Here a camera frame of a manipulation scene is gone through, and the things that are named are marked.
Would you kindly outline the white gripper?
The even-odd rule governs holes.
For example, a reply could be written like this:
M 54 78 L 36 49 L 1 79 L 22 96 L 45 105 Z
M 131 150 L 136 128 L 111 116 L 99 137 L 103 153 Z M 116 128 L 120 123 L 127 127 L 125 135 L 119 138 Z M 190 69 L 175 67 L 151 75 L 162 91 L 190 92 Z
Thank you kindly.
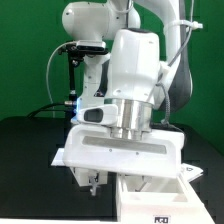
M 68 167 L 140 175 L 142 192 L 152 178 L 176 178 L 181 171 L 184 134 L 153 129 L 143 133 L 140 141 L 110 137 L 110 129 L 95 125 L 77 125 L 68 135 L 63 162 Z M 99 173 L 88 175 L 91 195 L 97 194 Z

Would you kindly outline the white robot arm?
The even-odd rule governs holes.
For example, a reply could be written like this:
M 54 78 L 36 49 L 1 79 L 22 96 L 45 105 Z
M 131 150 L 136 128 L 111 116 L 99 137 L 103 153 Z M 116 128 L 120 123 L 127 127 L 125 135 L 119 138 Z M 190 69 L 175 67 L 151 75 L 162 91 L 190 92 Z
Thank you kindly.
M 62 162 L 77 183 L 96 189 L 110 173 L 174 179 L 184 134 L 155 110 L 183 107 L 192 94 L 186 44 L 194 26 L 184 0 L 76 2 L 63 26 L 84 53 L 77 100 Z

